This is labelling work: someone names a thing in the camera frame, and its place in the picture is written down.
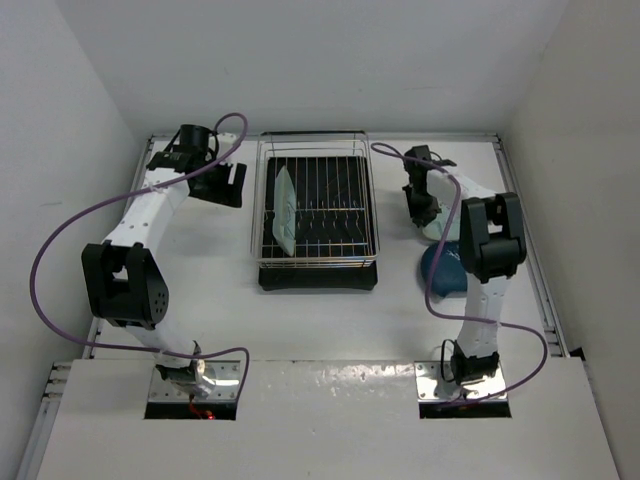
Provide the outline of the light green plate with berries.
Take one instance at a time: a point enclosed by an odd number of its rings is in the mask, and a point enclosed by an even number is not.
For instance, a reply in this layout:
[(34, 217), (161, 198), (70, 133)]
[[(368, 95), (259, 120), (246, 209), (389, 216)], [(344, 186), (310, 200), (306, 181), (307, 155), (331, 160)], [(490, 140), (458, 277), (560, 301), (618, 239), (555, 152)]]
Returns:
[[(428, 225), (422, 228), (423, 236), (432, 242), (438, 242), (445, 230), (447, 221), (451, 215), (450, 208), (439, 202), (438, 203), (439, 212), (436, 215), (435, 219), (431, 221)], [(453, 217), (451, 226), (448, 230), (448, 234), (446, 236), (447, 241), (457, 242), (459, 240), (460, 233), (460, 214), (456, 213)]]

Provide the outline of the dark blue round plate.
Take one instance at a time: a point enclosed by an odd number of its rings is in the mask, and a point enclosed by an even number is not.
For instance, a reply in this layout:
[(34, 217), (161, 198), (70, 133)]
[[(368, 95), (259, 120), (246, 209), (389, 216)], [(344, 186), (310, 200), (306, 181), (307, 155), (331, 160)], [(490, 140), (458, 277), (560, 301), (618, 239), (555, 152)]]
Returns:
[[(430, 245), (420, 261), (420, 273), (424, 282), (434, 263), (437, 244)], [(431, 283), (431, 294), (439, 298), (460, 297), (467, 292), (467, 274), (464, 270), (457, 241), (447, 241), (442, 249)]]

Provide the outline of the light green rectangular plate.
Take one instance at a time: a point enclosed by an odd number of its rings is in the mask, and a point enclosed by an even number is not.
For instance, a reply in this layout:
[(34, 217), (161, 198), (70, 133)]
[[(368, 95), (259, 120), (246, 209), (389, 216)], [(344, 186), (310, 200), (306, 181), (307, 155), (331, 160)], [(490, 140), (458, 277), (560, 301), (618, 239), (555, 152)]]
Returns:
[(292, 257), (296, 248), (296, 191), (286, 167), (282, 167), (274, 185), (272, 234), (284, 253)]

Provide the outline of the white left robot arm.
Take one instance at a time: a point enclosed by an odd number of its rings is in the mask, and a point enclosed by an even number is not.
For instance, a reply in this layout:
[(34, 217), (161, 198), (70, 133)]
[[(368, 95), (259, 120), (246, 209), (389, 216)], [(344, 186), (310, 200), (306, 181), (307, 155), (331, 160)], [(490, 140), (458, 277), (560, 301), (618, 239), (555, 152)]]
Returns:
[(92, 314), (151, 349), (161, 378), (190, 399), (205, 399), (214, 391), (214, 371), (180, 320), (169, 315), (169, 288), (155, 254), (187, 198), (241, 207), (246, 166), (214, 163), (236, 139), (203, 126), (181, 125), (146, 164), (143, 194), (101, 243), (86, 245), (81, 255)]

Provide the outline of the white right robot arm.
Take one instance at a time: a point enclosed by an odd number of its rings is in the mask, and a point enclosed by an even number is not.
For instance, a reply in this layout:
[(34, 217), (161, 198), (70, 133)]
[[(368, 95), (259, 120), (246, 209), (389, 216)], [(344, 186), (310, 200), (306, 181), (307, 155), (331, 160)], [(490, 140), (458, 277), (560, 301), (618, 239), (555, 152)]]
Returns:
[(458, 252), (467, 276), (465, 319), (453, 342), (446, 380), (459, 386), (475, 383), (498, 369), (503, 298), (526, 259), (520, 200), (460, 174), (450, 160), (434, 159), (426, 145), (411, 148), (406, 156), (409, 183), (403, 190), (413, 223), (432, 225), (444, 208), (459, 220)]

